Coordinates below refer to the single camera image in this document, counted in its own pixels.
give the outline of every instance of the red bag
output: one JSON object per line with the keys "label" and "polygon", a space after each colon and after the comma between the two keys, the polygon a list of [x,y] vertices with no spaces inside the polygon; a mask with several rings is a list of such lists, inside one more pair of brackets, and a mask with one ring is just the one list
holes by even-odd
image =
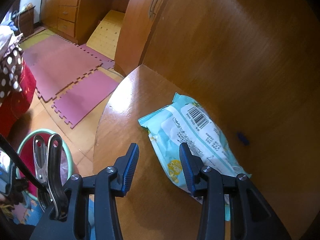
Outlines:
{"label": "red bag", "polygon": [[12,125],[28,111],[36,89],[36,79],[23,61],[23,70],[19,78],[22,92],[12,92],[0,107],[0,133],[7,137]]}

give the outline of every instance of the barcode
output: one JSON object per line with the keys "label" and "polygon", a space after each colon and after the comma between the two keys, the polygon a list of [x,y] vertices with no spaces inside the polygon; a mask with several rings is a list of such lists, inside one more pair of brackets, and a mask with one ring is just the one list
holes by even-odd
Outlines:
{"label": "barcode", "polygon": [[188,113],[190,114],[191,118],[196,123],[199,129],[202,129],[203,127],[205,127],[207,123],[209,123],[209,120],[207,119],[205,114],[202,113],[202,111],[195,106],[190,108],[188,110]]}

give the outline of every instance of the brown polka dot cloth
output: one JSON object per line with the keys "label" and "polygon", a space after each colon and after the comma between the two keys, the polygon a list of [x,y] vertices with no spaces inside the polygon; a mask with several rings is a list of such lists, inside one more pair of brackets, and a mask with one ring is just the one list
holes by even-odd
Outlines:
{"label": "brown polka dot cloth", "polygon": [[11,92],[21,92],[19,78],[22,72],[22,49],[17,45],[0,60],[0,106]]}

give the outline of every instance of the cabinet handle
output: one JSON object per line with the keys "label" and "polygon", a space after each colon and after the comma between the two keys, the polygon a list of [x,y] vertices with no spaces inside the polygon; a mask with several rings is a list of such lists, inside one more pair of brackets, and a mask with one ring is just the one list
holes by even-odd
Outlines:
{"label": "cabinet handle", "polygon": [[150,4],[150,7],[149,7],[149,19],[151,19],[153,17],[154,14],[156,14],[154,12],[155,10],[155,7],[156,7],[156,4],[159,0],[152,0],[151,4]]}

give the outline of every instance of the wet wipes package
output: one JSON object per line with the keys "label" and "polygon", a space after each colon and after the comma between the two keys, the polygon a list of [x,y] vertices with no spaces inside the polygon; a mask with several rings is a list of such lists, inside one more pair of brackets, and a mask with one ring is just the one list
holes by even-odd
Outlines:
{"label": "wet wipes package", "polygon": [[[156,155],[168,178],[188,191],[179,159],[179,146],[186,142],[193,155],[204,165],[228,176],[247,174],[232,154],[220,128],[193,98],[174,95],[171,105],[165,106],[139,120],[148,130]],[[202,203],[202,198],[195,198]],[[230,220],[229,199],[225,195],[225,219]]]}

